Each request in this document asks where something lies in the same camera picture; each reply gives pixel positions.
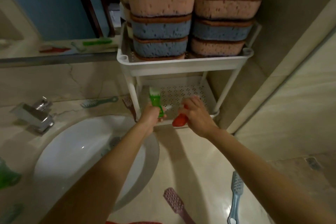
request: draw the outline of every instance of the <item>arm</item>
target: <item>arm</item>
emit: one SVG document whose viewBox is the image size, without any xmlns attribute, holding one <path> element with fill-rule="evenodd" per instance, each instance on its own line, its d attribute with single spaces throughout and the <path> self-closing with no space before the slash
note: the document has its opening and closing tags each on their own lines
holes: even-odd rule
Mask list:
<svg viewBox="0 0 336 224">
<path fill-rule="evenodd" d="M 139 122 L 57 201 L 41 224 L 105 223 L 159 111 L 148 104 Z"/>
<path fill-rule="evenodd" d="M 198 97 L 184 99 L 189 127 L 208 139 L 230 161 L 234 169 L 276 223 L 336 223 L 336 217 L 314 202 L 284 175 L 219 129 Z"/>
</svg>

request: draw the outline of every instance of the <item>faucet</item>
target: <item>faucet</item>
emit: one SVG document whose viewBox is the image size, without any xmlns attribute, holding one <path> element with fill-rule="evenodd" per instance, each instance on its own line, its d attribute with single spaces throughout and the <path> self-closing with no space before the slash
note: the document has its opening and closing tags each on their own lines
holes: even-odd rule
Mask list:
<svg viewBox="0 0 336 224">
<path fill-rule="evenodd" d="M 51 115 L 46 111 L 52 105 L 51 101 L 48 101 L 45 97 L 34 103 L 32 106 L 26 103 L 20 103 L 11 110 L 19 119 L 25 120 L 30 125 L 36 127 L 39 133 L 45 133 L 48 128 L 54 124 L 54 120 Z"/>
</svg>

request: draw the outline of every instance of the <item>person's left arm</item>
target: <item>person's left arm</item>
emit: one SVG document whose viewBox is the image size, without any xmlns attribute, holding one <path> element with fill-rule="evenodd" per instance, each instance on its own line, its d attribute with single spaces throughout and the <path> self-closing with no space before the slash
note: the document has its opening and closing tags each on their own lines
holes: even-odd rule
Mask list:
<svg viewBox="0 0 336 224">
<path fill-rule="evenodd" d="M 159 111 L 148 104 L 139 122 L 57 201 L 40 224 L 105 223 Z"/>
</svg>

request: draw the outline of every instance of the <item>hand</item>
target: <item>hand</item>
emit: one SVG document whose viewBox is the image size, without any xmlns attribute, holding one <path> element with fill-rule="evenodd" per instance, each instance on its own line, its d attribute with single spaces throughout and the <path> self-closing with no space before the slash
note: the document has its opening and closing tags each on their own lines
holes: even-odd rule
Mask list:
<svg viewBox="0 0 336 224">
<path fill-rule="evenodd" d="M 145 109 L 142 111 L 138 124 L 144 125 L 148 128 L 145 138 L 153 132 L 154 126 L 158 122 L 162 122 L 163 118 L 167 117 L 166 115 L 164 115 L 163 118 L 158 118 L 159 113 L 160 113 L 160 108 L 156 106 L 152 106 L 151 102 L 149 102 L 146 105 Z"/>
<path fill-rule="evenodd" d="M 188 109 L 180 108 L 178 112 L 188 117 L 188 125 L 197 135 L 209 138 L 214 130 L 219 129 L 198 96 L 183 99 L 182 104 Z"/>
</svg>

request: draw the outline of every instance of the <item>sink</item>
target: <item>sink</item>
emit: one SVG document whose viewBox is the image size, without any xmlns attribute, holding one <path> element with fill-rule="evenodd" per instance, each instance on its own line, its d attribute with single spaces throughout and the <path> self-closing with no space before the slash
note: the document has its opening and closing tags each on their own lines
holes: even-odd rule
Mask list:
<svg viewBox="0 0 336 224">
<path fill-rule="evenodd" d="M 44 149 L 34 170 L 35 195 L 43 206 L 40 215 L 64 195 L 135 124 L 130 117 L 101 116 L 83 120 L 57 135 Z M 151 134 L 144 140 L 114 211 L 132 201 L 151 179 L 159 161 L 159 144 Z"/>
</svg>

